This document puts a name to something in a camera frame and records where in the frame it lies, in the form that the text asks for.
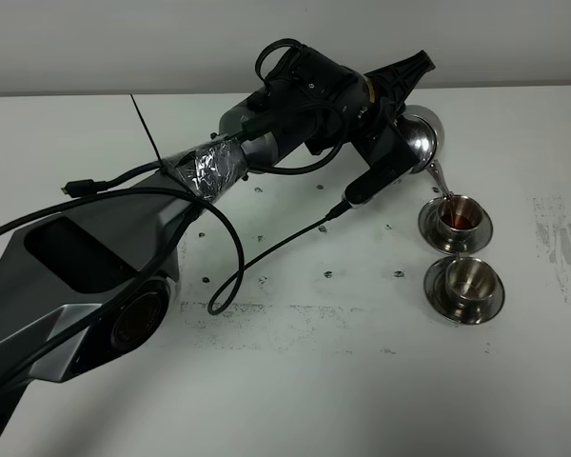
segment stainless steel cup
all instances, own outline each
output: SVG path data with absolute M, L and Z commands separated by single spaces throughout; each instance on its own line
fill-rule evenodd
M 494 269 L 480 259 L 460 257 L 446 268 L 444 276 L 446 294 L 461 308 L 490 306 L 491 298 L 499 283 Z
M 478 202 L 465 195 L 454 195 L 451 201 L 444 197 L 438 205 L 436 230 L 450 242 L 465 241 L 478 229 L 484 211 Z

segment white table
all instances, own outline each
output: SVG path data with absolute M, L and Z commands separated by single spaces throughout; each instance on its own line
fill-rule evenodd
M 243 97 L 138 103 L 170 154 L 206 140 Z M 424 298 L 442 257 L 417 230 L 435 197 L 425 173 L 265 259 L 215 318 L 205 303 L 235 255 L 205 215 L 157 334 L 63 385 L 32 383 L 0 456 L 571 456 L 571 87 L 416 90 L 409 103 L 441 117 L 449 186 L 493 219 L 478 256 L 505 285 L 496 319 L 456 326 Z M 70 179 L 151 158 L 126 96 L 0 99 L 0 224 L 64 200 Z M 284 165 L 314 159 L 301 149 Z M 251 259 L 364 170 L 347 147 L 314 174 L 252 176 L 218 206 Z

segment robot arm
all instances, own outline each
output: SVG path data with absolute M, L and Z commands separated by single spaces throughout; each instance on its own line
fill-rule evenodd
M 263 61 L 279 48 L 288 50 L 261 76 Z M 407 95 L 433 68 L 420 52 L 360 74 L 295 40 L 267 47 L 256 62 L 264 86 L 222 116 L 219 135 L 163 159 L 160 169 L 132 188 L 165 194 L 132 190 L 62 210 L 13 233 L 0 260 L 0 380 L 36 348 L 114 305 L 157 252 L 170 246 L 174 233 L 199 217 L 202 208 L 194 198 L 214 202 L 248 172 L 313 171 L 344 142 L 353 144 L 369 170 L 346 188 L 341 209 L 362 205 L 418 167 L 420 159 L 395 123 Z M 275 168 L 302 143 L 313 154 L 333 151 L 317 166 Z M 183 186 L 192 202 L 175 197 L 184 193 Z M 72 196 L 85 193 L 72 189 Z M 64 382 L 141 346 L 161 324 L 179 279 L 172 250 L 126 300 L 17 376 L 0 381 L 0 434 L 32 379 Z

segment white wall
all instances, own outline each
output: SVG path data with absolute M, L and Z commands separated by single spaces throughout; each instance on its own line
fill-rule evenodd
M 283 37 L 363 71 L 425 49 L 430 86 L 571 83 L 571 0 L 0 0 L 0 92 L 248 91 Z

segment metal saucer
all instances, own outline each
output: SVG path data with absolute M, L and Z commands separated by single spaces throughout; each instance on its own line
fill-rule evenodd
M 493 237 L 493 221 L 482 209 L 482 221 L 475 233 L 465 241 L 452 242 L 445 240 L 436 229 L 436 210 L 444 197 L 434 198 L 427 202 L 419 213 L 419 231 L 429 245 L 444 254 L 465 254 L 478 252 L 486 247 Z
M 427 300 L 435 310 L 449 321 L 469 326 L 490 321 L 499 314 L 505 301 L 505 289 L 501 278 L 499 275 L 497 276 L 497 287 L 487 305 L 466 307 L 460 303 L 454 303 L 446 294 L 444 274 L 448 264 L 455 258 L 444 257 L 429 267 L 423 280 L 423 290 Z

